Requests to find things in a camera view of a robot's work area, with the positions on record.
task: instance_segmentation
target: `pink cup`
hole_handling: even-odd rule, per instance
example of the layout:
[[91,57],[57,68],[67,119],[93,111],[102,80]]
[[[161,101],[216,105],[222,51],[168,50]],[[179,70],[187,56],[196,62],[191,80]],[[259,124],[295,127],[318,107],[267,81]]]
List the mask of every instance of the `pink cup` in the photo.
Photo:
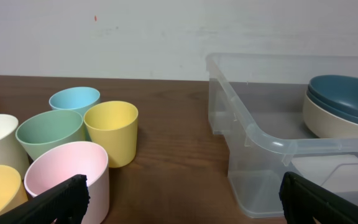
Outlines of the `pink cup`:
[[24,187],[36,197],[75,174],[84,174],[89,191],[82,224],[101,223],[109,211],[109,161],[107,152],[93,142],[70,142],[36,159],[24,177]]

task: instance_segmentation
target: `transparent storage box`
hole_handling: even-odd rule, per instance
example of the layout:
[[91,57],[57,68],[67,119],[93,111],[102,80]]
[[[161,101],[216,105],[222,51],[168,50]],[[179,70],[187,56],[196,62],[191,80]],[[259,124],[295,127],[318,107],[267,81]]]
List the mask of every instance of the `transparent storage box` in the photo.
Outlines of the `transparent storage box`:
[[241,210],[283,215],[283,175],[296,172],[358,205],[358,139],[319,139],[302,106],[310,79],[358,77],[358,57],[211,54],[209,122],[230,150],[228,179]]

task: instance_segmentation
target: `dark teal bowl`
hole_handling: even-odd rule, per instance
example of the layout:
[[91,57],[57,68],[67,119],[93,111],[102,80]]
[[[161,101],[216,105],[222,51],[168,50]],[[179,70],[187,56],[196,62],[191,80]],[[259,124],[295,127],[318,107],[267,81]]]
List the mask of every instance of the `dark teal bowl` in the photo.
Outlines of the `dark teal bowl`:
[[328,106],[358,117],[358,78],[321,75],[310,80],[308,89]]
[[352,116],[352,115],[347,114],[343,111],[335,109],[332,106],[327,105],[326,103],[323,103],[316,96],[314,96],[314,94],[312,94],[309,90],[306,91],[306,95],[313,103],[315,103],[317,106],[321,107],[321,109],[327,111],[328,113],[331,113],[335,116],[338,116],[340,118],[343,118],[345,120],[348,120],[350,122],[358,124],[358,117]]

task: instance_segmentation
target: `green cup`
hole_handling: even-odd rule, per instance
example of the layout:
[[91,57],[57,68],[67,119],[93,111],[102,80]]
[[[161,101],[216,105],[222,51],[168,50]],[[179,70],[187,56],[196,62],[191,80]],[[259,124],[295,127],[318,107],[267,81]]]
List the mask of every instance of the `green cup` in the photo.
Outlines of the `green cup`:
[[53,110],[24,121],[16,138],[33,160],[61,144],[85,140],[82,116],[72,110]]

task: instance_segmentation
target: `table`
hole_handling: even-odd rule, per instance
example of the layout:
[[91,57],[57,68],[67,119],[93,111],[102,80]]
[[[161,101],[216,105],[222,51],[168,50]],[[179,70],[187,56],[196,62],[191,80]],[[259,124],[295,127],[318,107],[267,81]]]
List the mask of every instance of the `table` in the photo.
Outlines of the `table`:
[[22,123],[50,110],[55,92],[74,86],[139,109],[137,154],[109,170],[103,223],[286,223],[251,219],[238,208],[227,179],[229,149],[208,123],[208,82],[0,76],[0,113]]

